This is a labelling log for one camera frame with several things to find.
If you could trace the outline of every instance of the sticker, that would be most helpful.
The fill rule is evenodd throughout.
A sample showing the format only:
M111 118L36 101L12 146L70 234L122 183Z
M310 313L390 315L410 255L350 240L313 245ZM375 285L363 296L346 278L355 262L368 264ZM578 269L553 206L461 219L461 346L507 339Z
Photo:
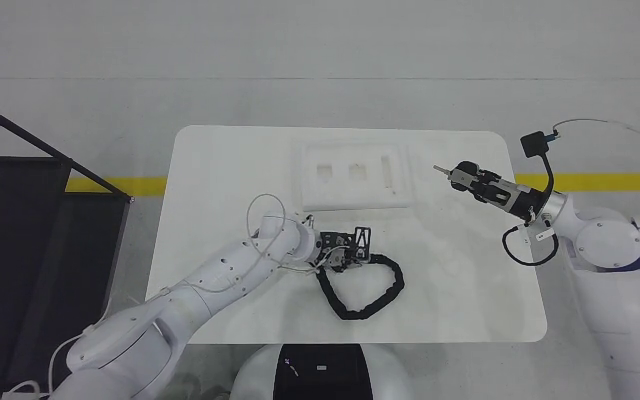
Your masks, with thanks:
M529 232L527 232L527 228L524 226L524 224L518 225L518 232L520 232L520 238L522 238L524 244L530 246L531 240L529 240Z
M538 239L538 242L541 242L543 240L545 240L548 237L551 237L555 234L555 231L553 230L553 228L549 228L546 231L542 232L542 233L538 233L536 235L536 239Z

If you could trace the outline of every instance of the black panel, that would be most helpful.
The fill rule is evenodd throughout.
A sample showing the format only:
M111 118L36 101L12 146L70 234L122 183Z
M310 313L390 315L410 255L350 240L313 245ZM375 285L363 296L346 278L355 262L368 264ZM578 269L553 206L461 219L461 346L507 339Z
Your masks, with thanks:
M0 377L20 335L70 167L0 157Z
M49 358L63 341L100 318L110 290L128 203L120 195L63 196L46 261L8 374L11 383L46 381ZM54 382L69 373L66 351Z
M357 344L284 345L274 400L373 400L369 371Z

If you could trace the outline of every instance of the black cord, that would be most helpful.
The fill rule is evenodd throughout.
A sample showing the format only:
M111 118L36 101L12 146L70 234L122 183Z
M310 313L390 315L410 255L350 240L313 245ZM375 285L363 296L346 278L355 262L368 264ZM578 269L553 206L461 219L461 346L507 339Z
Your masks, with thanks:
M542 210L542 207L544 207L544 205L547 204L547 200L549 200L549 197L551 197L551 192L553 192L553 186L555 185L555 178L553 177L553 171L551 170L551 165L549 164L549 159L547 158L547 155L541 154L540 158L542 158L542 162L544 163L544 169L547 171L548 181L547 181L547 187L544 189L544 192L542 192L542 194L544 195L543 200L538 204L538 209L534 210L536 215Z
M551 224L549 223L549 221L544 221L544 224L547 226L547 228L551 228ZM507 253L507 255L511 257L511 259L517 262L518 264L524 265L527 267L537 267L551 260L553 257L555 257L556 253L558 253L558 249L560 248L560 241L558 240L558 235L554 233L553 236L551 236L553 238L553 250L547 257L545 257L544 260L530 263L530 262L522 261L516 258L516 256L514 256L511 253L511 251L509 251L509 247L507 246L507 236L509 236L510 234L512 234L517 230L518 230L518 227L514 226L513 228L506 231L504 235L502 235L502 247L504 247L504 251Z

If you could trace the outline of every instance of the wire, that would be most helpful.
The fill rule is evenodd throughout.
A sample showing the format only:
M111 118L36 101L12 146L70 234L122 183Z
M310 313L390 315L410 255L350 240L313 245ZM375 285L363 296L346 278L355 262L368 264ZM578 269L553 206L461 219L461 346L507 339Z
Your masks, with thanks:
M47 384L49 387L49 395L51 395L53 393L53 362L56 359L56 356L58 355L58 352L60 350L62 350L62 348L66 345L68 345L69 343L73 342L74 340L80 339L82 336L84 335L84 332L76 335L74 337L72 337L71 339L67 339L64 342L62 342L62 344L60 346L58 346L58 348L53 352L53 354L51 355L51 359L49 360L49 371L47 373Z
M104 309L104 313L102 313L102 316L100 317L98 322L96 322L93 325L89 325L88 327L86 327L82 331L82 333L80 333L79 335L76 335L76 336L72 337L71 339L67 339L64 342L62 342L62 344L60 346L58 346L58 348L53 352L53 354L51 355L51 359L49 360L49 370L47 371L47 386L48 386L48 389L49 389L49 396L51 396L51 394L53 393L53 364L54 364L54 362L56 360L56 356L58 355L58 352L60 350L62 350L62 348L64 346L66 346L67 344L73 342L74 340L80 339L82 336L84 336L85 332L87 332L87 329L102 323L102 321L104 321L104 319L107 317L107 313L109 312L109 308L110 307L111 307L111 297L109 297L109 300L107 301L107 306Z
M547 226L547 228L551 228L551 223L549 223L548 220L545 220L544 224ZM511 251L509 251L509 247L507 246L507 236L509 236L510 234L512 234L513 232L515 232L517 230L518 230L518 227L514 226L513 228L511 228L508 231L506 231L504 233L504 235L502 235L502 247L504 247L504 251L507 253L507 255L509 257L511 257L511 259L513 261L517 262L520 265L524 265L526 267L537 267L537 266L542 265L542 264L546 263L547 261L551 260L553 257L555 257L556 253L558 252L558 249L560 248L560 242L558 241L558 235L556 235L554 233L553 236L552 236L552 238L553 238L553 250L551 251L551 253L547 257L545 257L544 260L530 263L530 262L522 261L522 260L516 258L516 256L514 256L511 253Z
M625 124L624 122L614 121L612 119L607 120L607 119L597 119L597 118L571 118L571 119L565 119L564 121L560 121L560 122L558 122L558 123L553 125L553 127L551 128L553 130L553 134L555 136L559 135L557 128L560 125L564 125L564 124L567 124L569 122L577 122L577 121L603 122L605 124L620 125L621 127L625 128L627 130L630 130L631 132L635 132L635 133L640 134L640 130L634 128L633 126L631 126L629 124Z
M316 270L315 268L307 268L307 269L291 268L291 267L286 267L284 265L281 265L278 268L286 269L293 272L299 272L301 274L308 274L309 272L313 272Z
M25 386L31 386L33 388L34 399L38 400L40 398L40 385L38 385L38 382L36 381L24 381L19 383L12 387L7 393L15 393L16 390L22 389Z
M336 247L334 247L333 249L329 250L327 252L327 254L325 254L324 257L322 257L322 260L320 260L318 262L318 264L315 264L314 267L317 269L317 268L320 268L322 265L324 265L324 263L327 262L327 260L329 259L329 256L331 255L331 253L333 253L334 251L336 251L338 249L348 249L348 248L349 248L349 246L336 246Z
M551 192L553 192L553 186L555 185L555 178L553 176L553 171L551 170L551 165L549 164L549 159L547 158L547 155L543 153L540 155L540 158L542 158L542 162L544 163L544 169L547 171L548 180L547 180L547 187L545 187L544 192L542 192L544 196L544 200L538 203L538 209L534 210L534 213L536 215L542 210L542 207L545 204L547 204L549 197L551 197Z
M253 236L251 235L251 228L249 227L249 213L251 212L251 207L253 207L253 204L259 198L262 198L262 197L265 197L265 196L272 197L272 198L276 199L278 201L278 203L280 204L280 208L282 209L282 224L280 224L280 227L278 229L278 233L276 233L276 235L273 237L273 239L271 239L269 244L267 244L267 247L265 247L264 250L260 251L260 249L258 249L258 245L254 241ZM256 249L256 251L258 252L258 257L256 257L256 260L251 265L251 267L249 267L247 272L245 272L242 275L242 278L244 278L251 271L253 271L253 269L256 267L256 265L258 265L260 260L262 260L264 255L267 254L267 251L269 251L269 249L271 248L271 245L276 241L276 239L278 239L278 236L280 236L280 234L284 231L284 224L285 224L285 221L286 221L286 214L287 214L287 210L285 209L284 204L282 203L282 200L280 200L280 198L278 196L276 196L275 194L261 193L261 194L257 195L256 197L254 197L253 200L251 200L251 203L249 203L249 207L247 207L247 214L245 216L245 227L247 229L247 238L248 238L249 242L251 242L251 245L253 246L253 248ZM225 292L225 291L229 290L230 288L232 288L233 286L236 285L236 283L234 281L234 283L232 283L231 285L225 287L224 289L208 289L208 288L205 288L203 286L197 285L195 283L188 282L186 280L182 280L182 282L184 282L182 284L183 286L191 286L193 288L202 290L203 292L207 292L207 293L222 293L222 292Z

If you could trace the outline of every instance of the black metal stand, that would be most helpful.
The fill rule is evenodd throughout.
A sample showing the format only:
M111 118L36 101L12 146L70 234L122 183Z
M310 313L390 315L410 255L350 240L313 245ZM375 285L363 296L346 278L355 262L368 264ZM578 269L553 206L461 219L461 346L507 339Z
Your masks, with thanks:
M0 392L46 387L56 347L106 307L133 198L0 115L51 157L0 155ZM74 169L110 193L66 193ZM68 374L64 352L54 383Z
M34 145L35 147L37 147L40 150L44 151L45 153L49 154L50 156L52 156L54 158L57 158L58 160L60 160L62 162L70 163L71 164L71 169L74 169L74 170L80 172L82 175L84 175L87 178L91 179L92 181L94 181L98 185L102 186L103 188L109 190L111 193L117 193L117 194L119 194L121 196L126 197L130 203L133 200L133 198L131 196L129 196L128 194L126 194L122 190L120 190L117 187L113 186L112 184L110 184L109 182L105 181L104 179L100 178L98 175L94 174L93 172L89 171L87 168L85 168L82 165L78 164L77 162L75 162L70 157L65 156L63 153L61 153L58 150L56 150L55 148L51 147L49 144L47 144L46 142L44 142L40 138L36 137L32 133L27 132L24 128L16 125L15 123L13 123L13 121L7 119L4 115L0 115L0 126L5 128L9 132L13 133L14 135L16 135L16 136L24 139L25 141L31 143L32 145Z

